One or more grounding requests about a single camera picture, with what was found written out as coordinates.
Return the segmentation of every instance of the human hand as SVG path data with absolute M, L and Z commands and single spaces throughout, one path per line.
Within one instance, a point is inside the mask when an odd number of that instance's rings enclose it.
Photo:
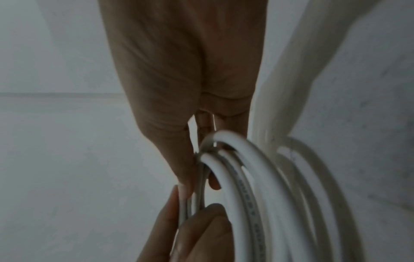
M 199 211 L 180 227 L 170 258 L 178 226 L 178 205 L 175 186 L 137 262 L 233 262 L 232 227 L 223 206 L 218 204 Z
M 198 142 L 216 130 L 247 135 L 262 58 L 267 0 L 99 0 L 120 81 L 141 132 L 188 198 Z M 209 184 L 220 185 L 214 176 Z

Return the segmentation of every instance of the cord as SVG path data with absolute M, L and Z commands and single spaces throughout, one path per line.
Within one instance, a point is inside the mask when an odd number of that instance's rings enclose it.
M 215 143 L 226 144 L 233 150 L 219 149 Z M 236 262 L 318 261 L 314 243 L 289 188 L 255 145 L 237 133 L 221 130 L 204 139 L 197 160 L 198 180 L 193 196 L 180 203 L 180 224 L 205 207 L 204 188 L 212 171 L 223 189 L 229 212 L 234 214 L 232 227 Z M 253 190 L 242 167 L 254 176 L 265 196 L 272 246 L 266 246 L 265 237 L 269 236 L 263 229 Z

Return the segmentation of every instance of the white wire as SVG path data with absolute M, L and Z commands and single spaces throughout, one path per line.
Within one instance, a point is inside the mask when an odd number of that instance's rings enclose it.
M 235 153 L 217 149 L 214 143 L 229 145 Z M 239 134 L 222 130 L 206 137 L 198 153 L 199 176 L 194 195 L 180 203 L 180 223 L 204 208 L 204 185 L 211 170 L 218 179 L 229 204 L 236 262 L 266 262 L 266 248 L 273 261 L 316 262 L 314 243 L 299 215 L 285 181 L 252 143 Z M 242 170 L 244 166 L 260 186 L 270 214 L 272 247 L 266 247 L 265 233 L 257 203 Z

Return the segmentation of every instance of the cable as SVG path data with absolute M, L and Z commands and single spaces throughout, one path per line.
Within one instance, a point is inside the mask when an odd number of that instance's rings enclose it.
M 215 147 L 214 144 L 218 142 L 233 150 Z M 229 212 L 234 214 L 232 226 L 236 262 L 318 261 L 314 243 L 289 188 L 277 169 L 255 145 L 239 134 L 221 130 L 204 139 L 197 160 L 198 180 L 192 198 L 180 203 L 180 224 L 204 208 L 205 183 L 212 171 L 223 189 Z M 271 223 L 271 247 L 266 246 L 259 208 L 242 167 L 254 176 L 262 195 L 266 196 L 265 206 Z

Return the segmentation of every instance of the white cable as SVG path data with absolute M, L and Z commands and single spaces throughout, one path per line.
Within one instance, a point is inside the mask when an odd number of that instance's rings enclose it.
M 226 144 L 234 149 L 226 151 L 214 143 Z M 236 262 L 266 262 L 266 249 L 274 251 L 274 262 L 316 262 L 314 243 L 299 215 L 294 199 L 285 181 L 251 142 L 234 132 L 222 130 L 210 134 L 200 145 L 198 153 L 199 176 L 193 197 L 180 205 L 180 223 L 204 208 L 204 187 L 212 171 L 217 177 L 232 221 Z M 265 196 L 270 214 L 273 246 L 266 246 L 265 233 L 253 191 L 248 183 L 244 166 L 254 176 Z

